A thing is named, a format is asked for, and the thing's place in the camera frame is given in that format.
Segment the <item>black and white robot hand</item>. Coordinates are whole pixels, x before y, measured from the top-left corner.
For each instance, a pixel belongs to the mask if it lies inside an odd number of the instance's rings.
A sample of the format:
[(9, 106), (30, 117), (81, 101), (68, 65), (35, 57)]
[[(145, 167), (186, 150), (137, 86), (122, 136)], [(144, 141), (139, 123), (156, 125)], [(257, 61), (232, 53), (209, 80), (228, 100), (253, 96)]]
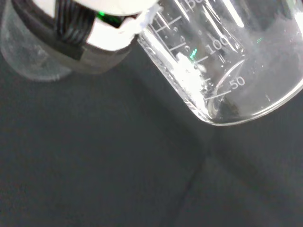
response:
[(118, 65), (161, 10), (156, 0), (14, 0), (12, 6), (47, 54), (87, 74)]

